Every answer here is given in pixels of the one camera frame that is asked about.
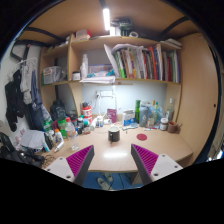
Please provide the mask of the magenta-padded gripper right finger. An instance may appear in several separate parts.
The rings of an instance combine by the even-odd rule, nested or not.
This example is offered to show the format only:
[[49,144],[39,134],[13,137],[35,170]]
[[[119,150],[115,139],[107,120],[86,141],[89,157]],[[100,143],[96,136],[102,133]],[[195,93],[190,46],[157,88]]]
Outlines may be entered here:
[[157,155],[136,144],[131,145],[131,155],[144,185],[150,184],[182,169],[167,154]]

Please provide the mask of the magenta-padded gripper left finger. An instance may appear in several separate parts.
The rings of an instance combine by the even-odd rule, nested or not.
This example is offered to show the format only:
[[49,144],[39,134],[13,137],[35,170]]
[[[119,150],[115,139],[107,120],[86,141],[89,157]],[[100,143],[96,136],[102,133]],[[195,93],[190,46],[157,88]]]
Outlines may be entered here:
[[94,146],[90,145],[67,158],[57,158],[46,168],[46,171],[82,186],[93,157]]

